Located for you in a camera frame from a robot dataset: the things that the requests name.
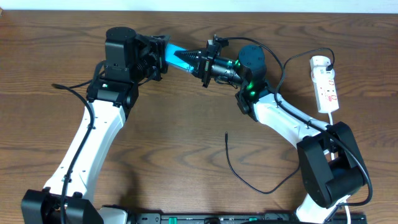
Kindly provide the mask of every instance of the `wood grain surface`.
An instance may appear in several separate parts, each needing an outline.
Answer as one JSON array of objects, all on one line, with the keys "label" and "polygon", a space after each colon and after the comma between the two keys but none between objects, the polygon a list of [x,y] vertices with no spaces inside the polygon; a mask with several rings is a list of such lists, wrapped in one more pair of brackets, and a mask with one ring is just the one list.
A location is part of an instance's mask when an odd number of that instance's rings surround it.
[{"label": "wood grain surface", "polygon": [[[251,37],[285,61],[331,47],[336,54],[340,109],[335,121],[354,132],[374,186],[370,204],[351,208],[368,223],[398,222],[398,16],[377,14],[181,13],[6,11],[0,19],[0,223],[22,223],[21,199],[40,190],[71,143],[83,114],[73,95],[51,83],[91,79],[104,60],[105,32],[127,26],[140,34],[172,35],[188,49],[213,34]],[[223,55],[235,58],[246,42]],[[266,54],[273,85],[280,71]],[[304,112],[317,113],[309,77],[311,55],[287,68],[282,94]],[[114,140],[102,168],[95,207],[120,204],[165,213],[256,213],[294,210],[304,199],[300,174],[271,195],[259,195],[231,173],[224,153],[256,187],[278,184],[298,164],[296,150],[236,106],[235,89],[170,68],[140,97]],[[363,200],[366,187],[349,199]]]}]

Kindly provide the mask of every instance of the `white wall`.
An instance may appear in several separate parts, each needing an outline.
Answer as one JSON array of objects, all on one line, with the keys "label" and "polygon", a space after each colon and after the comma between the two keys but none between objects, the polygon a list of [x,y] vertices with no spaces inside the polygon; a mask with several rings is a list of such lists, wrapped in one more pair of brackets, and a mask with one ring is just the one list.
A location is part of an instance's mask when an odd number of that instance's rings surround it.
[{"label": "white wall", "polygon": [[398,13],[398,0],[0,0],[3,9]]}]

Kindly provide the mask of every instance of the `white power cord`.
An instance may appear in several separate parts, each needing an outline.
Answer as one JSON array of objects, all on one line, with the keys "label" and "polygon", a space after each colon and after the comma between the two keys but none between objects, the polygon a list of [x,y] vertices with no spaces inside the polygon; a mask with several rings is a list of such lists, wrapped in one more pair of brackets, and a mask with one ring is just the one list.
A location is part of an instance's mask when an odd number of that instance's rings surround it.
[{"label": "white power cord", "polygon": [[[331,116],[331,112],[328,112],[328,116],[329,116],[329,123],[330,123],[330,125],[333,125],[333,118],[332,118],[332,116]],[[330,158],[331,158],[332,160],[335,159],[335,154],[331,152],[331,153],[330,153]],[[344,209],[346,210],[346,214],[347,214],[347,224],[351,224],[351,214],[349,213],[348,206],[347,206],[347,205],[344,206]]]}]

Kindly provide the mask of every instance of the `power strip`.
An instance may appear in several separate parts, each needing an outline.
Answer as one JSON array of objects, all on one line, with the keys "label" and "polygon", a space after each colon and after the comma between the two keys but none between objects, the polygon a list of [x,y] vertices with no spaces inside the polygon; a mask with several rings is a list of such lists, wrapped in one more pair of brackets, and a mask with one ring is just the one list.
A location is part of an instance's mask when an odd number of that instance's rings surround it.
[{"label": "power strip", "polygon": [[335,70],[328,71],[326,69],[330,63],[328,57],[320,55],[314,56],[310,60],[311,79],[319,113],[331,113],[339,108],[334,80]]}]

